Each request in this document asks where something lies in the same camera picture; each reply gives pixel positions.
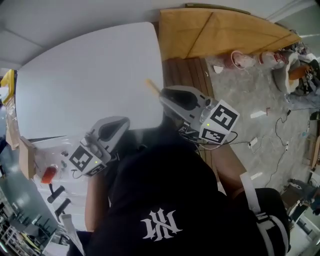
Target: cardboard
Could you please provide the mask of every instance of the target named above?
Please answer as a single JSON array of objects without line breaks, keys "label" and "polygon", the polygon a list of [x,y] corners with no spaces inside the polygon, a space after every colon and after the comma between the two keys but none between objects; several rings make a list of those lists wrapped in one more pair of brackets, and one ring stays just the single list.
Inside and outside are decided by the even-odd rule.
[{"label": "cardboard", "polygon": [[36,174],[35,148],[25,137],[19,138],[19,167],[23,175],[29,180]]},{"label": "cardboard", "polygon": [[160,11],[162,60],[277,51],[301,38],[284,27],[237,11],[180,8]]}]

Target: wooden floor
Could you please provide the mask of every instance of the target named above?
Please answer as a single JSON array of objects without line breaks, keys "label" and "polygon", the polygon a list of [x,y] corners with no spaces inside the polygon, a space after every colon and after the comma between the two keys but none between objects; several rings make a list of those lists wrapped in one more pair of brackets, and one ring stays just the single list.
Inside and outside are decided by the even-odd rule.
[{"label": "wooden floor", "polygon": [[[215,97],[206,60],[204,58],[169,59],[162,62],[164,87],[173,85],[192,86],[203,94]],[[212,168],[218,180],[213,163],[212,151],[200,149],[202,159]]]}]

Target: table top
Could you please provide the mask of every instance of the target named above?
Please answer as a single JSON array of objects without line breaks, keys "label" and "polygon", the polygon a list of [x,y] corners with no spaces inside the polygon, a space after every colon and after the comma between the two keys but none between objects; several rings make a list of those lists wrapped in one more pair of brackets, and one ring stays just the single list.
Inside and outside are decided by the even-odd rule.
[{"label": "table top", "polygon": [[120,25],[66,41],[18,71],[16,115],[27,139],[87,132],[101,118],[123,116],[130,129],[160,125],[160,49],[149,22]]}]

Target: black handle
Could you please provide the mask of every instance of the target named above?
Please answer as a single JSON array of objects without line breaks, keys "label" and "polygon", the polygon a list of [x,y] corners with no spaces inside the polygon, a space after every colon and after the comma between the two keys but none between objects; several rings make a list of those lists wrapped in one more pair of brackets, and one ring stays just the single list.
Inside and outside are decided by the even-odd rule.
[{"label": "black handle", "polygon": [[54,213],[55,213],[55,216],[56,216],[58,222],[60,222],[59,216],[63,213],[63,211],[66,209],[66,207],[67,207],[68,204],[70,204],[70,203],[71,203],[70,199],[69,199],[69,198],[66,198],[66,199],[64,200],[64,202],[59,206],[59,208],[55,210]]},{"label": "black handle", "polygon": [[57,199],[57,197],[60,196],[63,191],[65,191],[65,187],[60,186],[56,191],[53,191],[52,184],[49,184],[49,188],[52,195],[50,195],[46,200],[48,201],[49,204],[52,204]]}]

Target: orange object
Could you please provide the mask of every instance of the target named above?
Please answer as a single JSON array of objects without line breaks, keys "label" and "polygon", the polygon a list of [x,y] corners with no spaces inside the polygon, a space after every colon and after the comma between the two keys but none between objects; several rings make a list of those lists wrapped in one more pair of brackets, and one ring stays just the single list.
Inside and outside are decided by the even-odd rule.
[{"label": "orange object", "polygon": [[44,175],[42,177],[41,182],[44,184],[50,184],[52,179],[54,178],[54,176],[57,173],[57,169],[53,166],[49,166],[46,168]]},{"label": "orange object", "polygon": [[306,75],[306,71],[309,71],[309,70],[310,70],[309,65],[299,66],[289,73],[289,80],[297,80],[297,79],[303,78]]}]

